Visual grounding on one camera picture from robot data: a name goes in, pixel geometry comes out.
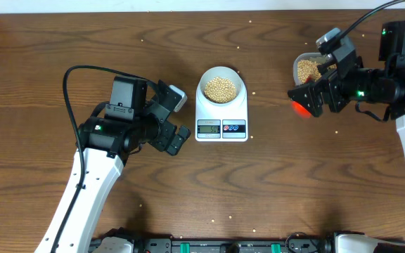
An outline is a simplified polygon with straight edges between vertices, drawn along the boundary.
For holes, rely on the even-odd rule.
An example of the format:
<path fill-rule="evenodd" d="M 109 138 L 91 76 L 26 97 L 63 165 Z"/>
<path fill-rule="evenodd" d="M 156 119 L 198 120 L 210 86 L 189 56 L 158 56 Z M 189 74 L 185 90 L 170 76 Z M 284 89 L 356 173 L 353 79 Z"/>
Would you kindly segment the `grey round bowl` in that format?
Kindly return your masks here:
<path fill-rule="evenodd" d="M 201 77 L 197 94 L 214 104 L 228 104 L 240 100 L 245 87 L 238 73 L 229 67 L 213 67 Z"/>

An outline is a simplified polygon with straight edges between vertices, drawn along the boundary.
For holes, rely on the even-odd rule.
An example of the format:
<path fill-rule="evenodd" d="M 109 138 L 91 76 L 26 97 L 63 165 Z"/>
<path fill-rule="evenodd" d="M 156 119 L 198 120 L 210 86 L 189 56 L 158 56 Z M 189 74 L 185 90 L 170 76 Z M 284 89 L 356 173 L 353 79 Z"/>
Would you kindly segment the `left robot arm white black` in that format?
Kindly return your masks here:
<path fill-rule="evenodd" d="M 116 77 L 108 102 L 78 129 L 72 172 L 37 252 L 87 252 L 103 206 L 130 155 L 146 143 L 175 156 L 191 135 L 168 117 L 186 94 L 173 85 Z"/>

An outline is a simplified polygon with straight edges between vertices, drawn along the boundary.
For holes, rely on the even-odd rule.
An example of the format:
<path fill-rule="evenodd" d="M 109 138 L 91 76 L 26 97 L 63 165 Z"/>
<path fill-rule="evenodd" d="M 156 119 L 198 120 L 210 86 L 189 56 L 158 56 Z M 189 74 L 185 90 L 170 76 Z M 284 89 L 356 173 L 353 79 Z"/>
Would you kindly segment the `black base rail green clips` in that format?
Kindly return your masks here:
<path fill-rule="evenodd" d="M 89 252 L 132 253 L 321 253 L 334 252 L 331 239 L 318 239 L 296 232 L 277 240 L 184 239 L 172 235 L 132 233 L 123 228 L 112 229 L 102 238 L 90 242 Z"/>

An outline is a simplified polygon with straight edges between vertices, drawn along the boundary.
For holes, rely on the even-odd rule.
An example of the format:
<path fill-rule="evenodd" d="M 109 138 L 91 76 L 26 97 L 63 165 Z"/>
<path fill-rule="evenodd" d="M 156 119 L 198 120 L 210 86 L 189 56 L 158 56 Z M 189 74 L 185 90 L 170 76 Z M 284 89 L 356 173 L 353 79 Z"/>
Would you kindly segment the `red plastic scoop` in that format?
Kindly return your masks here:
<path fill-rule="evenodd" d="M 296 84 L 296 86 L 300 86 L 302 84 L 306 84 L 307 82 L 310 82 L 312 80 L 311 77 L 307 77 L 301 84 Z M 297 115 L 299 115 L 301 118 L 304 119 L 309 119 L 311 117 L 311 113 L 305 109 L 301 104 L 292 101 L 291 103 L 293 110 Z"/>

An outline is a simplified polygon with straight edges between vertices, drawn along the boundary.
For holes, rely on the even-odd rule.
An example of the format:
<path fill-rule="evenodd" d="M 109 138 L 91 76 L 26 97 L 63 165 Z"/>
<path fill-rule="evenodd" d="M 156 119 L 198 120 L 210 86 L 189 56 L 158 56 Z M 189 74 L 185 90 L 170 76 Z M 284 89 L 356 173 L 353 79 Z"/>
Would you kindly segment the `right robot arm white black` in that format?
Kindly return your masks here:
<path fill-rule="evenodd" d="M 326 59 L 318 66 L 321 78 L 288 91 L 289 98 L 313 117 L 340 112 L 349 102 L 387 106 L 381 122 L 394 120 L 405 159 L 405 21 L 383 24 L 379 59 L 383 69 L 365 68 L 346 32 L 335 28 L 316 42 Z M 318 252 L 405 252 L 403 243 L 389 242 L 351 231 L 334 232 L 317 247 Z"/>

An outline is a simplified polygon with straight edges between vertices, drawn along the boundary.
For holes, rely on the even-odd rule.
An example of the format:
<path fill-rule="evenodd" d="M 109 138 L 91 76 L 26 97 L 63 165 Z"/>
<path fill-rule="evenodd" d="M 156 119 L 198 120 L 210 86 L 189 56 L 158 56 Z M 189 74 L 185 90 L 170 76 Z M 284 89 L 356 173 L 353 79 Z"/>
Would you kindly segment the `clear plastic soybean container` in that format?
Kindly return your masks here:
<path fill-rule="evenodd" d="M 308 81 L 316 81 L 321 78 L 318 66 L 326 62 L 320 53 L 303 53 L 293 63 L 293 78 L 295 85 L 299 86 Z"/>

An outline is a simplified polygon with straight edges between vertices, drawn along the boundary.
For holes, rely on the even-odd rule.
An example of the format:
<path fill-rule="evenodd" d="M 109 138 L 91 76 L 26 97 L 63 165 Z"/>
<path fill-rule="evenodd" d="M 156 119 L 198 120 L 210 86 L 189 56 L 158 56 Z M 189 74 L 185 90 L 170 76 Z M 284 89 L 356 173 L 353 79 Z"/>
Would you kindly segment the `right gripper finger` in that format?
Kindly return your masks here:
<path fill-rule="evenodd" d="M 329 58 L 317 58 L 316 63 L 317 70 L 321 75 L 325 74 L 331 69 L 337 68 L 337 63 L 335 62 L 335 60 Z"/>
<path fill-rule="evenodd" d="M 323 114 L 323 99 L 320 85 L 316 82 L 308 82 L 288 91 L 291 101 L 301 104 L 307 109 L 312 117 L 320 117 Z"/>

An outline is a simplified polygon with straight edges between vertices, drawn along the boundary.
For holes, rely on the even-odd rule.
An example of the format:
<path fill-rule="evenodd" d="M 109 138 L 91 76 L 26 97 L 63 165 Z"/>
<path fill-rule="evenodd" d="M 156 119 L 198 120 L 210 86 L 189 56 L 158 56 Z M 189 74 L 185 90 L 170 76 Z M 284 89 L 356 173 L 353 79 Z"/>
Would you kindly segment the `white digital kitchen scale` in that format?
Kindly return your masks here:
<path fill-rule="evenodd" d="M 197 141 L 245 142 L 248 140 L 248 136 L 246 88 L 242 92 L 240 100 L 224 105 L 211 103 L 197 94 L 195 108 L 195 139 Z"/>

